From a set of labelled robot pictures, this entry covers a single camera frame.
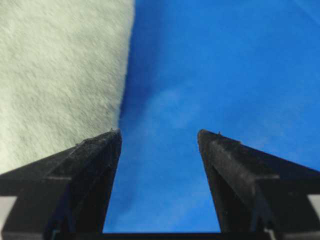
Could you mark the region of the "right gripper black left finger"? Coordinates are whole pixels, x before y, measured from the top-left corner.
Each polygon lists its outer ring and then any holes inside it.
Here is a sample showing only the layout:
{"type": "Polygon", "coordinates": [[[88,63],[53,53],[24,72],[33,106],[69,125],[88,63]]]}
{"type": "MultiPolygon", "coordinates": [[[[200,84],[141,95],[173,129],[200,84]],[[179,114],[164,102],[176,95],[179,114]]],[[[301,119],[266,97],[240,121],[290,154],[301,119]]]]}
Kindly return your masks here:
{"type": "Polygon", "coordinates": [[[0,176],[3,240],[65,240],[103,231],[121,154],[111,130],[0,176]]]}

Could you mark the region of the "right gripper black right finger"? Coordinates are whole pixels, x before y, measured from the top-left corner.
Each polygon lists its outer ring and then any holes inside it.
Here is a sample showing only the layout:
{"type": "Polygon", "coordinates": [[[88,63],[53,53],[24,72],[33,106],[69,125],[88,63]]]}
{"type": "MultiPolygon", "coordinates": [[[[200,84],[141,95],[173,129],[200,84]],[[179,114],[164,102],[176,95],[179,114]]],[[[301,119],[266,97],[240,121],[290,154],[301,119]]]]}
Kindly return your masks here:
{"type": "Polygon", "coordinates": [[[222,233],[319,239],[319,171],[205,129],[197,143],[222,233]]]}

